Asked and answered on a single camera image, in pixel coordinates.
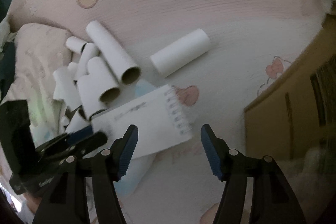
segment white paper tube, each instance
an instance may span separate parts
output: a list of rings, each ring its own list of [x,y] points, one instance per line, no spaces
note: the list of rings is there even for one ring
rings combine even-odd
[[[140,67],[103,25],[92,21],[86,27],[86,32],[102,52],[119,82],[129,85],[139,78]]]
[[[68,65],[68,70],[70,72],[70,75],[72,76],[72,78],[75,78],[75,74],[78,68],[78,64],[74,63],[74,62],[70,62]]]
[[[52,98],[56,101],[62,101],[63,99],[61,98],[61,93],[60,93],[60,89],[58,87],[58,85],[56,84],[55,86],[55,90],[54,90],[54,94],[52,96]]]
[[[70,75],[72,78],[75,77],[75,73],[77,71],[77,66],[78,64],[77,63],[74,63],[74,62],[70,62],[69,65],[68,65],[68,70],[70,72]],[[58,85],[55,86],[55,90],[54,90],[54,94],[53,94],[53,99],[54,100],[57,100],[57,101],[61,101],[62,98],[60,97],[60,89],[58,87]]]
[[[69,123],[70,123],[70,120],[69,120],[68,117],[63,116],[63,117],[61,118],[61,125],[62,125],[62,126],[66,127],[67,125],[69,125]]]
[[[89,125],[90,122],[85,119],[83,109],[80,107],[72,117],[65,133],[77,132]]]
[[[67,67],[58,68],[53,73],[59,97],[64,100],[70,111],[74,111],[82,104],[78,90]]]
[[[77,87],[87,120],[90,121],[93,115],[107,109],[106,105],[99,100],[100,95],[97,92],[90,75],[82,76],[77,82]]]
[[[207,52],[210,47],[207,34],[202,29],[197,29],[153,54],[151,60],[157,71],[167,77]]]
[[[118,82],[101,57],[90,59],[87,63],[87,70],[100,101],[110,102],[118,97],[120,93]]]
[[[88,43],[85,40],[79,39],[77,37],[69,37],[65,42],[65,46],[72,52],[81,54],[84,50],[85,44]]]
[[[78,62],[77,71],[74,77],[75,81],[78,81],[83,75],[87,75],[87,63],[92,57],[98,56],[99,50],[93,43],[87,43],[84,47],[81,58]]]

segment spiral notebook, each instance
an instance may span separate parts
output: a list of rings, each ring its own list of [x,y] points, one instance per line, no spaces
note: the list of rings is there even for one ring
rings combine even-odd
[[[130,124],[138,127],[139,138],[133,159],[153,154],[192,137],[191,127],[170,85],[160,87],[121,107],[106,110],[92,120],[94,132],[103,131],[107,143],[91,153],[110,148]]]

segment cardboard tube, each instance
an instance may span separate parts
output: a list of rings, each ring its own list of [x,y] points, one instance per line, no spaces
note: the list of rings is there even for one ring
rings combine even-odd
[[[74,63],[74,62],[70,62],[69,65],[68,65],[68,70],[70,72],[70,75],[72,78],[75,77],[75,73],[77,71],[77,66],[78,64],[77,63]],[[54,100],[57,100],[57,101],[61,101],[62,98],[60,97],[60,89],[58,87],[58,85],[56,84],[55,86],[55,90],[54,90],[54,94],[53,94],[53,97],[52,97]]]
[[[93,43],[87,43],[84,47],[81,58],[78,62],[78,68],[75,73],[74,80],[78,81],[83,75],[87,75],[87,63],[92,57],[95,57],[99,54],[99,50]]]
[[[129,85],[139,78],[140,67],[103,25],[92,21],[86,27],[86,32],[102,52],[119,82]]]
[[[67,125],[69,125],[69,123],[70,123],[70,120],[69,120],[68,117],[63,116],[63,117],[61,118],[61,125],[62,125],[62,126],[66,127]]]
[[[53,73],[58,96],[64,100],[70,111],[74,111],[82,104],[78,90],[67,67],[58,68]]]
[[[74,63],[74,62],[70,62],[68,65],[68,70],[70,72],[70,75],[72,76],[72,78],[75,78],[75,74],[78,68],[78,64]]]
[[[100,101],[110,102],[118,97],[120,93],[118,82],[101,57],[91,58],[87,63],[87,70]]]
[[[72,52],[81,54],[84,50],[85,44],[88,43],[85,40],[79,39],[77,37],[69,37],[65,42],[65,46]]]
[[[83,109],[80,107],[72,117],[67,129],[65,130],[65,133],[77,132],[89,125],[90,122],[85,119]]]
[[[87,120],[90,121],[93,115],[107,109],[106,105],[99,100],[100,94],[97,92],[90,75],[82,76],[77,82],[77,87]]]
[[[207,52],[210,39],[202,29],[197,29],[151,56],[157,71],[167,77],[184,65]]]
[[[59,86],[56,84],[52,98],[56,101],[62,101]]]

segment black clamp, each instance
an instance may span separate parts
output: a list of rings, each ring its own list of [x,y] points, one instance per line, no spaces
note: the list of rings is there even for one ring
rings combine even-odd
[[[305,224],[299,202],[281,169],[270,156],[261,160],[230,149],[205,124],[201,140],[212,172],[226,181],[214,224],[239,224],[247,178],[253,177],[253,198],[249,224]]]
[[[13,172],[9,183],[18,195],[30,192],[42,196],[65,158],[73,155],[81,159],[107,142],[103,132],[93,134],[88,126],[35,148],[29,126],[26,100],[0,106],[0,142]]]
[[[137,141],[138,128],[130,125],[110,149],[86,159],[68,156],[44,193],[33,224],[89,224],[86,177],[92,178],[99,223],[126,224],[113,181],[126,174]]]

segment metal screw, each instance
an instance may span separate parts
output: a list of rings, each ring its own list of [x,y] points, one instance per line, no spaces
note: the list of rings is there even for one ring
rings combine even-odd
[[[68,163],[71,163],[75,160],[75,157],[74,156],[70,156],[70,157],[67,157],[67,162]]]
[[[265,160],[266,162],[272,162],[273,158],[270,157],[270,156],[265,156],[265,157],[264,157],[264,160]]]
[[[102,154],[103,156],[108,156],[108,155],[111,154],[111,151],[110,151],[109,149],[104,149],[104,150],[101,152],[101,154]]]
[[[229,150],[229,154],[232,155],[232,156],[237,156],[238,155],[238,151],[235,150],[235,149],[230,149]]]

